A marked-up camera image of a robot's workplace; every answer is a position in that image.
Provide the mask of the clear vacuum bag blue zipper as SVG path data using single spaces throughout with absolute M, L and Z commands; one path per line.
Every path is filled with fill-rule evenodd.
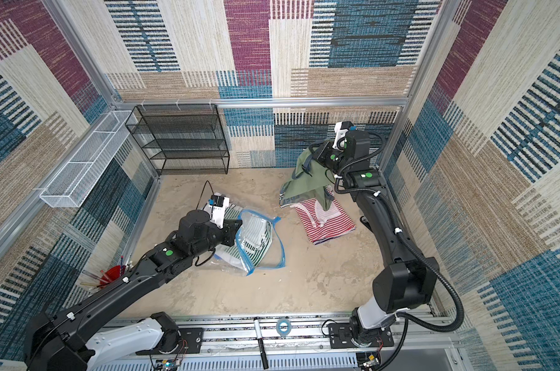
M 224 219 L 239 220 L 242 226 L 231 246 L 218 245 L 213 258 L 203 269 L 247 277 L 256 270 L 275 270 L 286 266 L 286 251 L 276 230 L 281 221 L 255 210 L 231 204 Z

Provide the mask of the red white striped tank top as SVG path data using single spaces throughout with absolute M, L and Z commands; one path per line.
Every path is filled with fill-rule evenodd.
M 289 207 L 295 208 L 312 244 L 322 244 L 356 230 L 356 224 L 329 187 L 324 189 L 321 200 L 320 203 L 314 191 L 290 199 Z

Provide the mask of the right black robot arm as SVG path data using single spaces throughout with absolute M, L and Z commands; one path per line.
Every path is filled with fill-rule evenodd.
M 372 343 L 400 318 L 433 332 L 454 332 L 465 319 L 462 300 L 436 259 L 427 258 L 405 232 L 384 175 L 371 165 L 379 153 L 371 151 L 371 137 L 368 131 L 348 130 L 337 143 L 326 140 L 309 147 L 312 160 L 333 174 L 335 193 L 350 196 L 363 213 L 383 259 L 384 269 L 372 283 L 372 298 L 350 317 L 354 343 Z M 436 284 L 447 290 L 456 311 L 446 325 L 429 323 L 410 312 L 431 301 Z

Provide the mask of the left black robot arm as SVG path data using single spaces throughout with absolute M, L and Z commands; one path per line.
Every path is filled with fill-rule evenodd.
M 39 313 L 26 327 L 29 370 L 93 370 L 139 351 L 177 352 L 180 334 L 164 312 L 108 332 L 103 327 L 148 293 L 172 281 L 219 245 L 231 246 L 242 221 L 218 226 L 204 210 L 191 210 L 164 242 L 147 251 L 121 278 L 54 315 Z

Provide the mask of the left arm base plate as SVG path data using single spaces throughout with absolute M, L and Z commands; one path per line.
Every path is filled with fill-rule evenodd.
M 166 330 L 154 348 L 136 352 L 137 356 L 169 356 L 198 354 L 204 336 L 203 328 Z

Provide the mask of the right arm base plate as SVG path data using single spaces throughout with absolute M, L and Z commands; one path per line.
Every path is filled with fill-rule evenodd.
M 329 322 L 323 326 L 331 349 L 393 347 L 391 329 L 354 329 L 349 323 Z

